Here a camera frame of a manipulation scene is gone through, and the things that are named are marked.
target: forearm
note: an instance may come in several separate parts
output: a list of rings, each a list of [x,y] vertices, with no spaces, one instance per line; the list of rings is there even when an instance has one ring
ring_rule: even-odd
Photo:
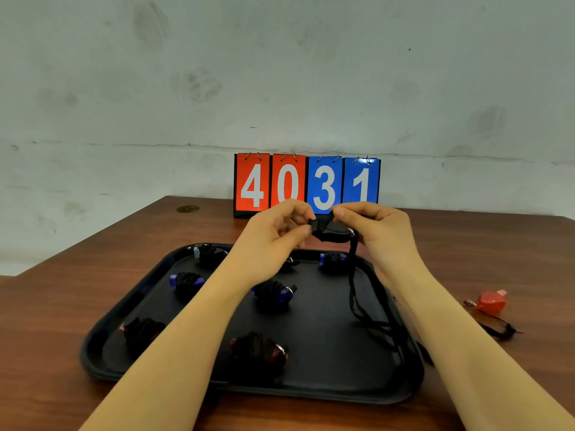
[[[467,430],[575,429],[573,417],[426,269],[413,269],[395,281],[401,282],[394,287],[400,305],[433,358]]]
[[[190,430],[228,322],[249,286],[218,269],[82,427]]]

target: person's left hand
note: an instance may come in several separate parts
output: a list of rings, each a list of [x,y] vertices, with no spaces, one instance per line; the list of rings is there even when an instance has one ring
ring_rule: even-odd
[[[312,233],[312,207],[287,199],[252,217],[220,269],[233,269],[244,287],[253,287],[273,277],[291,251],[303,245]]]

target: wall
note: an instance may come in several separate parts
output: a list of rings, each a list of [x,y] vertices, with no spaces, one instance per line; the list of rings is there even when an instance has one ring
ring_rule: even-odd
[[[575,218],[575,0],[0,0],[0,274],[233,153],[382,159],[397,207]]]

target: wooden table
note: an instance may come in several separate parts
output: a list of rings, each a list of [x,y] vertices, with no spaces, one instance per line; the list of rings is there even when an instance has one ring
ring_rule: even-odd
[[[178,213],[186,204],[195,213]],[[506,289],[506,319],[525,334],[503,347],[575,414],[575,222],[408,210],[431,272],[462,301]],[[88,378],[86,333],[161,258],[197,242],[233,243],[232,202],[167,196],[0,285],[0,429],[76,430],[110,390]],[[312,248],[326,248],[318,241]],[[462,430],[433,368],[396,406],[224,395],[197,430]]]

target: person's right hand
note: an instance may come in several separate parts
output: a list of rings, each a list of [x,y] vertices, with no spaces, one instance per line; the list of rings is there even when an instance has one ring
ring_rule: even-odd
[[[406,270],[425,268],[407,213],[369,202],[344,203],[333,210],[337,222],[360,233],[376,273],[384,274],[381,280],[393,281]]]

